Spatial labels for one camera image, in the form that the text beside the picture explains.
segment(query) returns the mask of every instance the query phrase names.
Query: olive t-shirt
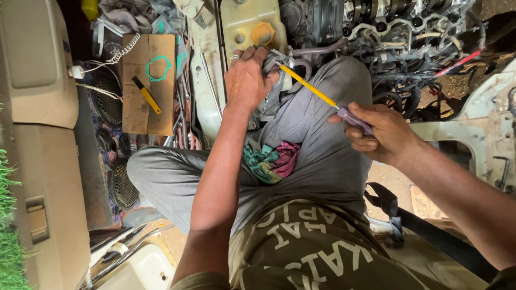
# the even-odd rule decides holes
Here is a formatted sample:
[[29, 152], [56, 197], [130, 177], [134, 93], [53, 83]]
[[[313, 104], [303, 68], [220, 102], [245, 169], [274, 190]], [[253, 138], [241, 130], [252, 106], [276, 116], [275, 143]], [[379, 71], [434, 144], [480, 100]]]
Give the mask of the olive t-shirt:
[[[172, 290], [448, 289], [390, 259], [364, 216], [312, 200], [290, 200], [262, 212], [232, 238], [231, 252], [231, 281], [200, 272]], [[489, 289], [514, 289], [503, 286], [514, 279], [498, 280], [501, 287], [495, 280]]]

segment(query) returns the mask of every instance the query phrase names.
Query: mechanic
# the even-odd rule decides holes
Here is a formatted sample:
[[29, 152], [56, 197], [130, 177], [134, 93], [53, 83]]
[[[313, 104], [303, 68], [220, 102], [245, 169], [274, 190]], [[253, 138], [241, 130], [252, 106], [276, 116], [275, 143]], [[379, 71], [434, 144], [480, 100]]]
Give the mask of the mechanic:
[[[516, 201], [418, 138], [399, 113], [370, 105], [364, 64], [338, 58], [311, 83], [349, 104], [374, 138], [345, 127], [306, 88], [246, 136], [279, 75], [262, 75], [262, 47], [235, 55], [211, 152], [147, 147], [127, 167], [136, 188], [188, 232], [172, 289], [447, 289], [394, 262], [370, 234], [363, 193], [371, 159], [410, 178], [503, 270], [489, 289], [516, 288]], [[258, 182], [242, 161], [246, 138], [273, 148], [301, 143], [293, 174], [273, 186]]]

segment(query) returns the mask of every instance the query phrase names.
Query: leg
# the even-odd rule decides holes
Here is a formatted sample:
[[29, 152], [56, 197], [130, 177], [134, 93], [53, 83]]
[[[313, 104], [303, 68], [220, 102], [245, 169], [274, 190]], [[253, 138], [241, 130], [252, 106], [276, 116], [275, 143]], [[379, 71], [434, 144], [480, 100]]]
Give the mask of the leg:
[[[323, 66], [310, 83], [340, 105], [372, 102], [369, 72], [352, 57]], [[302, 143], [294, 173], [274, 186], [275, 198], [313, 195], [363, 212], [362, 197], [371, 160], [351, 148], [343, 123], [328, 124], [326, 119], [335, 112], [302, 88], [262, 129], [261, 144], [276, 147], [281, 140]]]
[[[194, 195], [209, 152], [165, 147], [145, 147], [131, 156], [127, 175], [135, 187], [183, 233], [190, 230]], [[260, 204], [272, 196], [270, 187], [243, 163], [240, 171], [240, 197], [232, 235], [254, 215]]]

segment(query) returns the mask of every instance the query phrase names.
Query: yellow screwdriver shaft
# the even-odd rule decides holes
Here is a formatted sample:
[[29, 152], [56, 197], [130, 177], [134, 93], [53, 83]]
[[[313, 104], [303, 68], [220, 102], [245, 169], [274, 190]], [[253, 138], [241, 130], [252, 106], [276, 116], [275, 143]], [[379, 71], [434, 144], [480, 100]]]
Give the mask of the yellow screwdriver shaft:
[[334, 102], [332, 99], [327, 97], [325, 94], [323, 94], [321, 91], [316, 89], [314, 86], [310, 85], [307, 81], [305, 81], [302, 77], [300, 77], [297, 73], [293, 72], [288, 67], [282, 65], [280, 62], [276, 62], [277, 65], [280, 66], [280, 69], [284, 70], [287, 74], [289, 74], [291, 77], [296, 79], [298, 82], [302, 83], [305, 87], [307, 87], [309, 90], [311, 90], [314, 94], [316, 94], [319, 98], [323, 99], [326, 103], [328, 103], [330, 106], [335, 107], [337, 110], [340, 109], [340, 107], [337, 105], [336, 102]]

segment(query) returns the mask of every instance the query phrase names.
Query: black strap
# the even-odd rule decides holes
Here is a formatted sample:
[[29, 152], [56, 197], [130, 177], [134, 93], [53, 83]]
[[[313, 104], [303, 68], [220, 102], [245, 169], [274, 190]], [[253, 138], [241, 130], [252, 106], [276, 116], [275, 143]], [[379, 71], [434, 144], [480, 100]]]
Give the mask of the black strap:
[[371, 196], [367, 191], [364, 193], [367, 200], [374, 206], [382, 209], [384, 213], [393, 217], [401, 218], [401, 224], [407, 229], [418, 234], [421, 238], [431, 243], [441, 252], [461, 264], [484, 281], [491, 283], [498, 274], [480, 252], [470, 244], [452, 236], [431, 223], [421, 219], [415, 214], [398, 207], [397, 197], [383, 185], [371, 182], [371, 186], [377, 197]]

